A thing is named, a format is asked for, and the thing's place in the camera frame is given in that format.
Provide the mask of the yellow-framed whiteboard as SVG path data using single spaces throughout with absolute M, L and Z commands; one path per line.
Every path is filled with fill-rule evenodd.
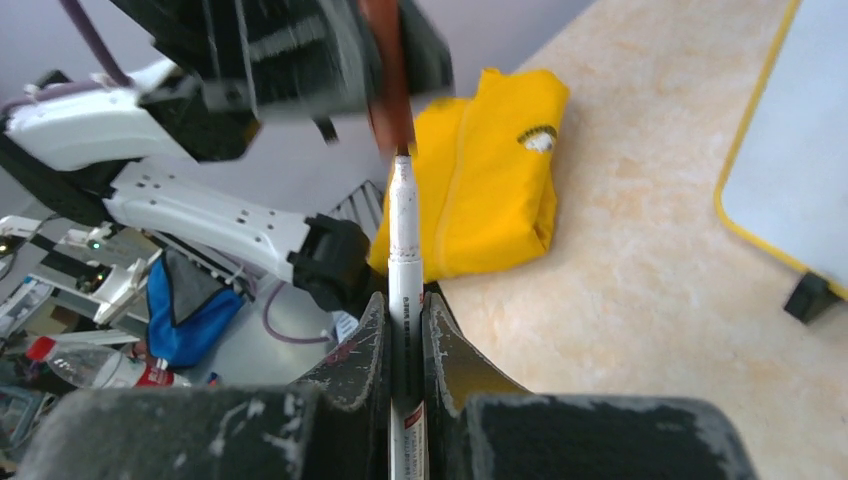
M 734 234 L 846 297 L 846 2 L 786 7 L 714 204 Z

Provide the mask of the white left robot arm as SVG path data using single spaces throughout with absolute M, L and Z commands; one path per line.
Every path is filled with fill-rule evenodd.
M 66 219 L 171 234 L 240 253 L 329 310 L 376 289 L 348 223 L 257 205 L 172 177 L 156 156 L 240 158 L 262 122 L 366 111 L 394 154 L 388 314 L 389 472 L 429 475 L 420 380 L 424 282 L 411 170 L 414 96 L 453 82 L 447 44 L 414 1 L 123 1 L 161 60 L 127 73 L 81 4 L 64 9 L 103 67 L 5 105 L 1 162 Z

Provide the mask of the red marker cap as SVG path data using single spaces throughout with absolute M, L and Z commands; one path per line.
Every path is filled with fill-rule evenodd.
M 358 4 L 373 33 L 382 63 L 381 90 L 368 107 L 375 142 L 384 156 L 408 156 L 415 136 L 398 3 L 363 0 Z

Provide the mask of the white marker pen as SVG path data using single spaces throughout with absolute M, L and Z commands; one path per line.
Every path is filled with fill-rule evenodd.
M 412 160 L 397 155 L 389 185 L 388 313 L 391 333 L 390 477 L 426 479 L 423 263 Z

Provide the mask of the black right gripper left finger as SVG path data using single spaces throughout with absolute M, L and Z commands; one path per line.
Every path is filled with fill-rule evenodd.
M 386 479 L 390 347 L 385 296 L 357 329 L 293 385 L 306 395 L 294 479 Z

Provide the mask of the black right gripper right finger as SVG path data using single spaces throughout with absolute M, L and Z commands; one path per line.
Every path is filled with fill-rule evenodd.
M 488 401 L 529 391 L 465 338 L 435 292 L 424 297 L 422 340 L 429 477 L 492 479 L 495 450 L 484 420 Z

